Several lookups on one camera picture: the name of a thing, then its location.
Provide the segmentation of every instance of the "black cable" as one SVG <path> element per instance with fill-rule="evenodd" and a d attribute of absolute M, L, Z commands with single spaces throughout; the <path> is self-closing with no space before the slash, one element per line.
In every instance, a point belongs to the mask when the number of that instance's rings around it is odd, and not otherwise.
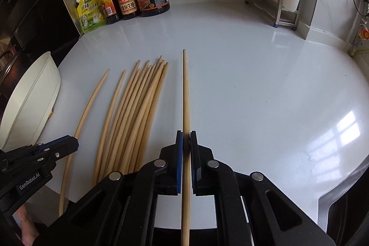
<path fill-rule="evenodd" d="M 369 17 L 369 13 L 368 13 L 368 14 L 366 14 L 366 15 L 363 15 L 363 14 L 359 11 L 359 9 L 357 8 L 357 5 L 356 5 L 356 3 L 355 3 L 355 0 L 353 0 L 353 1 L 354 1 L 355 8 L 356 8 L 356 10 L 359 12 L 359 14 L 360 14 L 361 16 L 363 16 L 363 17 Z"/>

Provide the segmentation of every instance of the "metal rack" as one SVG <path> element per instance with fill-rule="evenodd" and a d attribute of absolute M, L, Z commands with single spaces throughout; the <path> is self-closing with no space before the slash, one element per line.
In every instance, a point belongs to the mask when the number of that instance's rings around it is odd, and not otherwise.
<path fill-rule="evenodd" d="M 245 3 L 252 3 L 259 9 L 265 11 L 267 15 L 273 20 L 273 26 L 277 28 L 279 25 L 291 26 L 292 30 L 296 30 L 298 25 L 298 9 L 294 12 L 290 12 L 283 9 L 283 0 L 278 0 L 277 8 L 274 9 L 262 4 L 262 2 L 257 3 L 254 0 L 245 0 Z"/>

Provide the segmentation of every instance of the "screw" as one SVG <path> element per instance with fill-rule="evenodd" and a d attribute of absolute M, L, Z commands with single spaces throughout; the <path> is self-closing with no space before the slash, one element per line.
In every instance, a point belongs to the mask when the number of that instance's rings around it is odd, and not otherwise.
<path fill-rule="evenodd" d="M 109 174 L 109 179 L 110 180 L 119 180 L 121 177 L 119 172 L 112 172 Z"/>
<path fill-rule="evenodd" d="M 161 160 L 161 159 L 156 160 L 154 162 L 155 167 L 158 167 L 158 168 L 164 167 L 165 164 L 166 164 L 166 161 L 165 160 Z"/>
<path fill-rule="evenodd" d="M 219 162 L 218 161 L 215 161 L 215 160 L 211 160 L 207 163 L 207 165 L 210 167 L 210 168 L 218 168 L 219 167 Z"/>
<path fill-rule="evenodd" d="M 254 172 L 251 177 L 256 181 L 262 181 L 264 176 L 260 172 Z"/>

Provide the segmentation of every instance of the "seasoning pouch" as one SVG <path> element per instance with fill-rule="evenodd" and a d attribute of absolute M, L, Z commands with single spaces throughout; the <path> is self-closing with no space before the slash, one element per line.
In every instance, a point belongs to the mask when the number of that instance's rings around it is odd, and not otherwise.
<path fill-rule="evenodd" d="M 100 0 L 80 0 L 77 11 L 85 34 L 106 24 Z"/>

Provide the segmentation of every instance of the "white bowl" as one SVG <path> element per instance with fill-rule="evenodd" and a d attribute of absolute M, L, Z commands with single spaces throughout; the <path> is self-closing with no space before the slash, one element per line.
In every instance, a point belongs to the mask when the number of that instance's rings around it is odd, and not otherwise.
<path fill-rule="evenodd" d="M 15 87 L 0 124 L 0 149 L 35 144 L 60 89 L 60 74 L 50 52 L 28 68 Z"/>

